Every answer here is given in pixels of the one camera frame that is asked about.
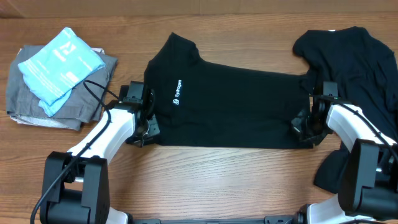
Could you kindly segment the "black polo shirt with logo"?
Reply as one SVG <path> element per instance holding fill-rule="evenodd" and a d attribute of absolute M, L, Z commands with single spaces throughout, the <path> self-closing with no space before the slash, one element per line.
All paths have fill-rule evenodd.
<path fill-rule="evenodd" d="M 310 149 L 291 129 L 310 108 L 302 79 L 207 62 L 177 34 L 144 72 L 162 146 Z"/>

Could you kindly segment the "plain black t-shirt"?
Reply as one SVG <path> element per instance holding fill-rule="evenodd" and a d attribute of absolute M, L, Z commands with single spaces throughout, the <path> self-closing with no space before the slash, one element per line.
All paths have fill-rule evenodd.
<path fill-rule="evenodd" d="M 295 55 L 309 64 L 301 86 L 317 94 L 335 82 L 342 99 L 358 105 L 389 138 L 397 139 L 397 62 L 394 52 L 362 27 L 309 30 L 296 40 Z"/>

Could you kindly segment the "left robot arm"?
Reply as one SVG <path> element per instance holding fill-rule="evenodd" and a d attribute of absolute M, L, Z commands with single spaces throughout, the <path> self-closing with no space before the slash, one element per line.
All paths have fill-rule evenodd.
<path fill-rule="evenodd" d="M 45 161 L 42 196 L 32 211 L 41 223 L 132 223 L 131 214 L 111 207 L 108 166 L 123 143 L 152 144 L 159 134 L 153 105 L 116 103 L 67 152 Z"/>

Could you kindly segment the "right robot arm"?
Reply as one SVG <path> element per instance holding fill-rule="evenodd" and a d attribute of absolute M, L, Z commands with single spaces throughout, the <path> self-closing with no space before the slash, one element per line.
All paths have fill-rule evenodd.
<path fill-rule="evenodd" d="M 381 223 L 397 219 L 397 143 L 368 120 L 362 109 L 335 96 L 315 95 L 309 116 L 293 125 L 314 144 L 336 133 L 349 155 L 337 193 L 304 205 L 292 223 Z"/>

